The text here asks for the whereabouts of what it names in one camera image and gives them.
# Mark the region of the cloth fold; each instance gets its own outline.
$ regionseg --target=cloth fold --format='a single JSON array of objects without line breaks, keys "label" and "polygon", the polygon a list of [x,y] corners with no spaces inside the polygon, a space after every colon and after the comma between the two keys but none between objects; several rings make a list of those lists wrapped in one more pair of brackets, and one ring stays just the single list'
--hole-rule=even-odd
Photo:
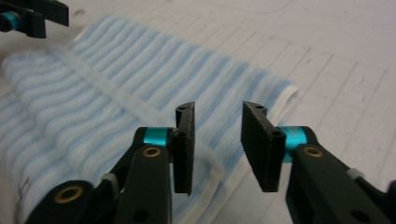
[{"label": "cloth fold", "polygon": [[265,105],[278,123],[297,91],[266,70],[112,16],[67,47],[15,54],[3,69],[12,91],[0,99],[0,166],[19,190],[20,221],[66,180],[97,185],[136,128],[174,127],[175,108],[194,101],[193,190],[173,195],[173,219],[210,222],[248,170],[242,101]]}]

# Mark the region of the brass screw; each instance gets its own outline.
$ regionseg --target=brass screw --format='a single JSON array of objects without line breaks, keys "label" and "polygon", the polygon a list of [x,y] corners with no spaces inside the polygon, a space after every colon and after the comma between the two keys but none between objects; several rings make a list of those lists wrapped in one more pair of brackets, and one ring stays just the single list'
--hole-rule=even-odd
[{"label": "brass screw", "polygon": [[322,157],[323,156],[323,152],[321,152],[319,149],[317,149],[315,147],[305,147],[304,153],[311,157]]},{"label": "brass screw", "polygon": [[71,203],[82,194],[83,188],[79,185],[73,185],[59,191],[54,201],[56,203]]},{"label": "brass screw", "polygon": [[158,157],[161,154],[161,150],[157,147],[149,147],[143,151],[145,157]]}]

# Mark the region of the striped cloth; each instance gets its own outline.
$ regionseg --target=striped cloth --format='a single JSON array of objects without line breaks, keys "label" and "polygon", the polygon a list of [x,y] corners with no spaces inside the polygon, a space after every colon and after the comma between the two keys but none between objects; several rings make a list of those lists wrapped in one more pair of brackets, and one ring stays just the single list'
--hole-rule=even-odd
[{"label": "striped cloth", "polygon": [[18,53],[3,68],[12,92],[0,99],[0,167],[20,193],[21,221],[66,180],[97,185],[137,127],[174,127],[175,107],[194,101],[193,190],[173,195],[173,219],[210,222],[248,170],[242,101],[267,106],[277,123],[296,92],[268,71],[111,16],[65,48]]}]

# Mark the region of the white wooden surface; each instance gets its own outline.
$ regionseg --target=white wooden surface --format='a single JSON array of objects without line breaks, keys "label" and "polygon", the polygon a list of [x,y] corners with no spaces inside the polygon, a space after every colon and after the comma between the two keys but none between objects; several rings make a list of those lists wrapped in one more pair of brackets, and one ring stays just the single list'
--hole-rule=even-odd
[{"label": "white wooden surface", "polygon": [[[388,0],[64,0],[69,28],[48,39],[0,34],[0,61],[36,46],[65,44],[100,15],[142,22],[288,77],[301,88],[285,120],[312,127],[320,143],[385,190],[396,179],[396,2]],[[7,85],[0,79],[0,94]],[[252,173],[215,223],[291,223],[281,191],[264,194]]]}]

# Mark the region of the towel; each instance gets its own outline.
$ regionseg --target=towel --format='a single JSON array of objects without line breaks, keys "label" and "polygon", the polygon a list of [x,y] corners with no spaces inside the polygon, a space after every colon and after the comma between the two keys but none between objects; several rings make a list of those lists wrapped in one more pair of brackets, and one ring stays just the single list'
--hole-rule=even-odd
[{"label": "towel", "polygon": [[113,16],[66,47],[12,55],[3,69],[11,92],[0,99],[0,167],[19,193],[20,222],[64,181],[97,186],[138,127],[175,127],[175,108],[195,102],[192,195],[173,194],[173,220],[208,223],[248,171],[242,101],[265,105],[278,123],[297,91],[267,70]]}]

